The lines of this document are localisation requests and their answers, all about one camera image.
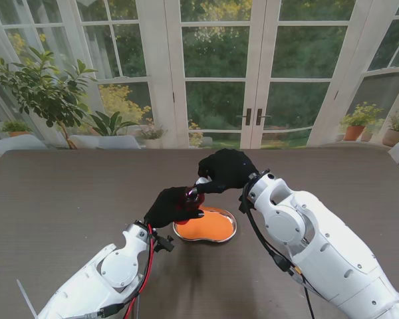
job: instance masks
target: red object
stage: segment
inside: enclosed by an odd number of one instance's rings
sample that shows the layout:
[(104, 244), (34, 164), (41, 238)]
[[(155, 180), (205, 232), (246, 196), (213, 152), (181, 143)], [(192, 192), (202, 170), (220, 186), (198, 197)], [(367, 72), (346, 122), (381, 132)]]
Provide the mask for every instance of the red object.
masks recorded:
[[(197, 194), (197, 193), (191, 193), (190, 191), (194, 188), (193, 187), (187, 187), (185, 190), (185, 195), (183, 198), (180, 199), (180, 204), (179, 204), (179, 209), (185, 209), (187, 211), (193, 211), (197, 210), (200, 208), (201, 204), (205, 200), (205, 195), (204, 194)], [(176, 221), (176, 224), (179, 225), (185, 225), (188, 221)]]
[[(148, 264), (148, 270), (146, 271), (145, 281), (144, 281), (143, 285), (139, 289), (139, 294), (145, 288), (146, 283), (147, 283), (147, 281), (149, 279), (149, 275), (151, 273), (151, 268), (152, 268), (152, 259), (154, 258), (154, 239), (152, 237), (152, 227), (149, 224), (148, 224), (148, 232), (151, 235), (151, 243), (150, 243), (151, 245), (150, 245), (150, 252), (149, 252), (149, 264)], [(126, 313), (124, 315), (124, 319), (128, 319), (128, 315), (130, 314), (130, 311), (132, 310), (135, 301), (136, 301), (136, 297), (134, 297), (132, 299), (132, 301), (130, 302), (130, 304), (128, 305), (127, 311), (126, 311)]]

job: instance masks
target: black cable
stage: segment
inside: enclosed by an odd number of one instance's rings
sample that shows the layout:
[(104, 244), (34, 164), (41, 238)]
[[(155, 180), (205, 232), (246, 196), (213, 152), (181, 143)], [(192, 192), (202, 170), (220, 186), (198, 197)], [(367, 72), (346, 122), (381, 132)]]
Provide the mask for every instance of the black cable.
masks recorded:
[[(249, 206), (249, 202), (248, 202), (248, 198), (247, 198), (247, 193), (250, 188), (250, 184), (252, 182), (253, 182), (253, 180), (251, 180), (249, 183), (245, 184), (245, 186), (243, 187), (243, 190), (242, 190), (241, 204), (243, 206), (243, 212), (245, 214), (247, 214), (250, 224), (253, 227), (254, 233), (256, 234), (257, 238), (259, 239), (259, 241), (263, 245), (263, 247), (265, 247), (266, 251), (272, 256), (272, 258), (275, 261), (275, 263), (277, 264), (277, 266), (282, 271), (290, 272), (291, 267), (295, 268), (295, 265), (293, 264), (293, 262), (290, 259), (288, 259), (284, 254), (282, 254), (280, 251), (278, 251), (273, 245), (271, 245), (269, 241), (266, 240), (266, 238), (263, 236), (260, 229), (258, 228), (258, 226), (253, 218), (253, 215), (251, 214), (251, 210), (250, 210), (250, 206)], [(308, 280), (306, 279), (306, 277), (303, 274), (301, 274), (301, 277), (303, 278), (304, 283), (308, 282)], [(316, 289), (313, 288), (313, 286), (309, 282), (308, 282), (308, 284), (312, 287), (312, 289), (317, 294), (319, 294), (316, 291)], [(309, 306), (309, 312), (311, 313), (311, 318), (315, 319), (315, 315), (313, 314), (311, 299), (309, 298), (309, 291), (307, 290), (306, 287), (304, 287), (304, 289), (305, 289), (305, 294), (306, 294), (307, 305)]]
[(309, 311), (311, 312), (311, 317), (312, 319), (315, 319), (315, 315), (313, 314), (311, 299), (309, 298), (309, 291), (307, 290), (306, 287), (305, 287), (305, 294), (306, 294), (307, 305), (309, 306)]

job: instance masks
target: glass door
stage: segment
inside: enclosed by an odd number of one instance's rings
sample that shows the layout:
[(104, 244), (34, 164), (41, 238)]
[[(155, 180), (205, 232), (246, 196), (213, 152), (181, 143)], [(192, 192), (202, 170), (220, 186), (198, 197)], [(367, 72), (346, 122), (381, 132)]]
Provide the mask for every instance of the glass door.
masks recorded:
[(372, 1), (268, 0), (251, 148), (306, 146), (337, 94)]
[(249, 148), (265, 0), (165, 0), (182, 148)]

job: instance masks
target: tree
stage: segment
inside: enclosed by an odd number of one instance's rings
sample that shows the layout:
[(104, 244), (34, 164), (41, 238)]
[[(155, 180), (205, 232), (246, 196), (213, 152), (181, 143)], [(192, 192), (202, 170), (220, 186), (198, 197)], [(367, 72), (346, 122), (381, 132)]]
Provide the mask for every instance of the tree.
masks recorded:
[(39, 60), (29, 64), (11, 63), (16, 70), (0, 58), (0, 84), (11, 89), (17, 99), (20, 113), (29, 114), (30, 110), (46, 120), (46, 125), (52, 127), (58, 124), (65, 134), (68, 146), (72, 145), (68, 139), (65, 127), (80, 126), (87, 111), (87, 105), (81, 102), (85, 94), (84, 87), (88, 79), (95, 80), (86, 73), (96, 72), (87, 69), (86, 65), (77, 60), (74, 74), (58, 78), (55, 73), (59, 70), (52, 65), (53, 53), (40, 53), (30, 47)]

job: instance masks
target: table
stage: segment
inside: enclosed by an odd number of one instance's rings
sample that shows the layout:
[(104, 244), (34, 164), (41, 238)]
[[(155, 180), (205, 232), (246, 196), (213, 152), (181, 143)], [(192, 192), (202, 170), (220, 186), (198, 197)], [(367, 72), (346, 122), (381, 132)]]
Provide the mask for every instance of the table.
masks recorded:
[[(55, 290), (165, 187), (191, 185), (211, 150), (14, 151), (0, 160), (0, 318), (31, 318), (18, 278), (39, 312)], [(360, 148), (250, 150), (293, 189), (314, 193), (374, 251), (399, 291), (399, 167)], [(310, 318), (302, 290), (280, 272), (237, 208), (240, 191), (208, 195), (235, 214), (224, 245), (185, 243), (154, 258), (140, 318)], [(258, 224), (264, 231), (262, 218)], [(161, 235), (172, 234), (170, 227)], [(317, 318), (345, 318), (312, 296)]]

